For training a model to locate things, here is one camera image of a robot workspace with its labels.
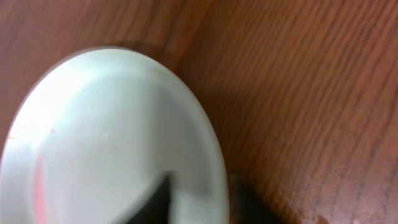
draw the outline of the white plate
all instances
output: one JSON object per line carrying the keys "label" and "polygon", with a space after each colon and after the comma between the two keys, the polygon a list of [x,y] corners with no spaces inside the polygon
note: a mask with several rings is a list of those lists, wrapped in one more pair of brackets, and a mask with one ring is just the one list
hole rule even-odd
{"label": "white plate", "polygon": [[78,54],[31,90],[9,131],[3,223],[104,223],[144,203],[175,171],[172,223],[228,222],[218,141],[190,90],[124,49]]}

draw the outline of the wooden table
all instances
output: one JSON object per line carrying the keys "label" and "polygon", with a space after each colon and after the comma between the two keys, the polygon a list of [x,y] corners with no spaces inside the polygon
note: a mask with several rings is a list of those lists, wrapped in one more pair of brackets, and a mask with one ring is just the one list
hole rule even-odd
{"label": "wooden table", "polygon": [[289,223],[398,223],[392,0],[2,0],[0,136],[39,77],[119,45],[196,94],[228,172]]}

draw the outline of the round white object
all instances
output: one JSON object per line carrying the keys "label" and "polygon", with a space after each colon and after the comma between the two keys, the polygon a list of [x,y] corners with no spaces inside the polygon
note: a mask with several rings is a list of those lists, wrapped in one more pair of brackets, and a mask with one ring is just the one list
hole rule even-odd
{"label": "round white object", "polygon": [[0,219],[110,224],[140,209],[165,171],[171,223],[228,223],[220,147],[191,91],[137,52],[83,52],[49,71],[14,118]]}

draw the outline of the table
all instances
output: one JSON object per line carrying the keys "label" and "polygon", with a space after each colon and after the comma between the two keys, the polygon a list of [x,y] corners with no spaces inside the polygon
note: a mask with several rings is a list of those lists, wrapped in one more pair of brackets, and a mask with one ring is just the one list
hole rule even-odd
{"label": "table", "polygon": [[3,0],[2,143],[33,84],[118,45],[197,96],[229,173],[289,223],[398,222],[396,1]]}

